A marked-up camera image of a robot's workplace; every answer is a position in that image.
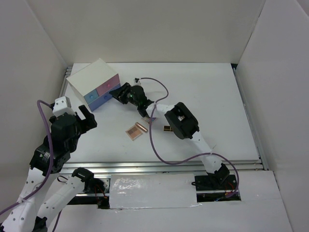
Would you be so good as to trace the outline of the pink drawer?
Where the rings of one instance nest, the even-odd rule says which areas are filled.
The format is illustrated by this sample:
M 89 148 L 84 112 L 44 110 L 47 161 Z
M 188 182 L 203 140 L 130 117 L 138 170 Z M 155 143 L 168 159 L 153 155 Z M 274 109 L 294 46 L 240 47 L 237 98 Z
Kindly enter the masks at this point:
M 103 84 L 101 84 L 99 87 L 97 87 L 97 93 L 99 96 L 102 96 L 118 84 L 120 84 L 120 79 L 119 74 L 116 74 L 107 81 L 105 81 Z

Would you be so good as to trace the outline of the light blue small drawer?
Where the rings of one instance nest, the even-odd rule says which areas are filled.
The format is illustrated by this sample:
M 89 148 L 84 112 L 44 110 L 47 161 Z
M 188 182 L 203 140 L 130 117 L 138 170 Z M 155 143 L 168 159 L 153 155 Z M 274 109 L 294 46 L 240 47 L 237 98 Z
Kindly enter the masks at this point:
M 88 105 L 93 101 L 95 101 L 97 98 L 98 98 L 98 92 L 96 89 L 84 95 L 84 99 Z

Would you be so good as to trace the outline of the gold lipstick tube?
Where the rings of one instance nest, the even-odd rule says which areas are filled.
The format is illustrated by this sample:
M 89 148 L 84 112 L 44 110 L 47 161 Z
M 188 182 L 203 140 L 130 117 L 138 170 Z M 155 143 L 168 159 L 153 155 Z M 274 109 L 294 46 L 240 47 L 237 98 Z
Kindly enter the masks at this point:
M 148 132 L 148 129 L 147 129 L 145 126 L 143 126 L 141 123 L 136 122 L 135 125 L 136 125 L 136 127 L 138 127 L 138 128 L 139 128 L 141 131 L 143 131 L 144 133 L 147 133 L 147 132 Z

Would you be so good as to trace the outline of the black gold lipstick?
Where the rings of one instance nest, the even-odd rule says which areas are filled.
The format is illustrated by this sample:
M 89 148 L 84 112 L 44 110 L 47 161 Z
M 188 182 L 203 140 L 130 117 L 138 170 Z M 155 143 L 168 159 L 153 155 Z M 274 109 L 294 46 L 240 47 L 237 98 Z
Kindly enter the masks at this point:
M 173 129 L 171 128 L 171 126 L 164 126 L 163 131 L 173 132 Z

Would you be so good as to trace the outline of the dark blue drawer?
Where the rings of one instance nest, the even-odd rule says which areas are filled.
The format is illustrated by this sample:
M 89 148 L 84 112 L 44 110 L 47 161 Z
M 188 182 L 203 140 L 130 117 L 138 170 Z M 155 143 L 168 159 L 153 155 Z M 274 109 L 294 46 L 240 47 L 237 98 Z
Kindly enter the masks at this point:
M 93 112 L 94 110 L 99 108 L 101 105 L 103 105 L 105 102 L 109 101 L 112 98 L 112 95 L 109 92 L 118 89 L 120 86 L 121 86 L 120 84 L 117 84 L 112 89 L 108 90 L 106 93 L 99 96 L 96 100 L 94 100 L 88 105 L 89 109 Z

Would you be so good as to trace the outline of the colourful glitter eyeshadow palette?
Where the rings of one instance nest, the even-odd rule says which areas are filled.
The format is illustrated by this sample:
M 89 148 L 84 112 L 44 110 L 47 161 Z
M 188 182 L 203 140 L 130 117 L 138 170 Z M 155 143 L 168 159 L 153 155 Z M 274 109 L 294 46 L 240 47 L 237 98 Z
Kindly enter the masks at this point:
M 145 122 L 145 123 L 148 124 L 148 125 L 149 125 L 151 122 L 153 123 L 153 122 L 155 122 L 155 121 L 157 120 L 156 117 L 147 117 L 147 116 L 142 117 L 141 119 L 142 119 L 143 122 Z

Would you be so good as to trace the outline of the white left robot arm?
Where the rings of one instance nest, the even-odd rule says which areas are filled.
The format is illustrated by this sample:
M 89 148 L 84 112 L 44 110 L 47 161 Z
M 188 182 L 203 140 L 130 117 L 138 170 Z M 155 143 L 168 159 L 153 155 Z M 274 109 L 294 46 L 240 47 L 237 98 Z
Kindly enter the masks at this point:
M 16 203 L 1 211 L 1 214 L 9 212 L 0 225 L 2 232 L 46 232 L 54 218 L 59 217 L 62 209 L 78 193 L 88 193 L 94 189 L 94 174 L 79 167 L 58 192 L 49 199 L 45 198 L 63 165 L 77 149 L 81 135 L 97 127 L 94 115 L 84 105 L 79 106 L 84 119 L 67 105 L 54 103 L 49 108 L 53 110 L 49 120 L 40 110 L 46 137 L 34 151 L 19 198 Z

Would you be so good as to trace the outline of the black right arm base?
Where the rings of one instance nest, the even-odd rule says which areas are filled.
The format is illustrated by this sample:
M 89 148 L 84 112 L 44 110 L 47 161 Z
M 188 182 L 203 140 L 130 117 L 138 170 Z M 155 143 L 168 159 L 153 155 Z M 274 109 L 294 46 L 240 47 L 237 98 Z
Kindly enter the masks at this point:
M 221 184 L 214 177 L 195 175 L 191 185 L 196 188 L 198 203 L 241 200 L 235 174 L 229 174 Z

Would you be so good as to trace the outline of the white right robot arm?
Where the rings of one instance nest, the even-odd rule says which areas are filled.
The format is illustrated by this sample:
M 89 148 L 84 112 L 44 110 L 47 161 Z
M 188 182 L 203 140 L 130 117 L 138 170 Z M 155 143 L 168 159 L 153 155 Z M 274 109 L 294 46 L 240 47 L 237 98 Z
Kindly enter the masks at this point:
M 210 177 L 210 184 L 215 189 L 221 189 L 227 183 L 230 172 L 221 161 L 221 155 L 212 153 L 212 149 L 204 140 L 198 125 L 198 120 L 182 102 L 175 105 L 160 104 L 159 102 L 167 96 L 156 101 L 148 99 L 144 89 L 140 85 L 123 84 L 121 87 L 109 92 L 113 98 L 122 104 L 130 103 L 137 107 L 142 117 L 149 117 L 149 138 L 151 147 L 157 158 L 168 165 L 180 165 L 197 157 L 202 161 L 206 173 Z M 153 117 L 158 117 L 155 113 L 164 116 L 170 125 L 173 133 L 181 140 L 187 140 L 196 146 L 199 153 L 183 161 L 171 162 L 163 160 L 157 152 L 152 135 Z

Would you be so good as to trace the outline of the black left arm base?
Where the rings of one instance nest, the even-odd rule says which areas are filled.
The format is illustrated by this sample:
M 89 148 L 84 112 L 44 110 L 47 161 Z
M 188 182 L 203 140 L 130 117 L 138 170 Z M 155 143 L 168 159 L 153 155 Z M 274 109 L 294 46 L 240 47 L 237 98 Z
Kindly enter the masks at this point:
M 110 180 L 94 178 L 94 174 L 86 168 L 79 167 L 75 169 L 72 176 L 77 176 L 84 181 L 83 194 L 86 196 L 74 196 L 68 205 L 89 205 L 96 204 L 99 209 L 109 209 Z

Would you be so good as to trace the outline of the white drawer organizer cabinet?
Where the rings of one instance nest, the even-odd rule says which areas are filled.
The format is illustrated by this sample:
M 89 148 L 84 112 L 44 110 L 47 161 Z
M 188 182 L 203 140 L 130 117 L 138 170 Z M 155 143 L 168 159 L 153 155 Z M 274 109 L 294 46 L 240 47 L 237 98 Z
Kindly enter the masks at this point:
M 102 59 L 98 59 L 69 76 L 68 82 L 75 95 L 83 104 L 88 106 L 84 99 L 84 95 L 96 89 L 116 74 L 118 73 L 111 66 Z

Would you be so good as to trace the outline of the small beige eyeshadow quad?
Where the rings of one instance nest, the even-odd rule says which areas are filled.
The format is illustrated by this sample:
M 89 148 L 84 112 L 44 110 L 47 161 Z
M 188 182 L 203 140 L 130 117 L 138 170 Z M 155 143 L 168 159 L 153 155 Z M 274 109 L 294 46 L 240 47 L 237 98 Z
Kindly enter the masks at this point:
M 126 130 L 126 134 L 132 141 L 134 141 L 135 139 L 137 139 L 139 136 L 142 135 L 142 132 L 136 125 L 134 125 L 128 130 Z

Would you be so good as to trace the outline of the white foil cover sheet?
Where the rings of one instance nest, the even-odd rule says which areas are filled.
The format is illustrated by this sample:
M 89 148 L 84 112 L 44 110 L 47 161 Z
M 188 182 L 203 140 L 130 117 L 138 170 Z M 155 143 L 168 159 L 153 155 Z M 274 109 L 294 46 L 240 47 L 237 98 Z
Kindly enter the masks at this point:
M 113 175 L 111 209 L 189 208 L 197 203 L 193 174 Z

